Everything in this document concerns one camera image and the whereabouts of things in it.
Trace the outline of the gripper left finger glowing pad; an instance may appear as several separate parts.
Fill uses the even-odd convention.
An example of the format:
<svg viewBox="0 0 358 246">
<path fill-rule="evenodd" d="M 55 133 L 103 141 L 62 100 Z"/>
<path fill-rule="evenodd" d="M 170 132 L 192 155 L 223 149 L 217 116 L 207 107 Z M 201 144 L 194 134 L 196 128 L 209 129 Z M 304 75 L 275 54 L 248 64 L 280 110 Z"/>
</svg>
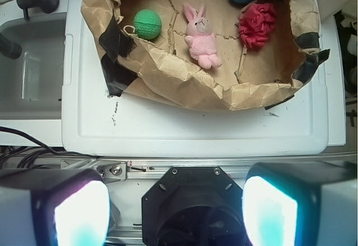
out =
<svg viewBox="0 0 358 246">
<path fill-rule="evenodd" d="M 1 245 L 103 245 L 110 196 L 93 169 L 1 171 Z"/>
</svg>

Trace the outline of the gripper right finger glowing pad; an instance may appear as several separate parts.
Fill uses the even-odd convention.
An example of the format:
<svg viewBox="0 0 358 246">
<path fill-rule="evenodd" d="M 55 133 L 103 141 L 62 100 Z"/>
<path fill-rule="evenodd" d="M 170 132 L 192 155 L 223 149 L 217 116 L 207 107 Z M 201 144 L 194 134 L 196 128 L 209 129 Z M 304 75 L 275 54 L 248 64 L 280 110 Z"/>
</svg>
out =
<svg viewBox="0 0 358 246">
<path fill-rule="evenodd" d="M 357 245 L 357 164 L 254 164 L 242 197 L 253 245 Z"/>
</svg>

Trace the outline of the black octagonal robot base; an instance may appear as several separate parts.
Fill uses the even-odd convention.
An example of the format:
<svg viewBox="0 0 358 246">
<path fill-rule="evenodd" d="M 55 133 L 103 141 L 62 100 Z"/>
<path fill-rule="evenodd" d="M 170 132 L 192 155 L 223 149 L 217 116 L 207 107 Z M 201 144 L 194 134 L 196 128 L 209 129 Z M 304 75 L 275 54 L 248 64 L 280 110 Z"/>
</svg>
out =
<svg viewBox="0 0 358 246">
<path fill-rule="evenodd" d="M 242 194 L 220 167 L 172 167 L 142 197 L 145 245 L 250 245 Z"/>
</svg>

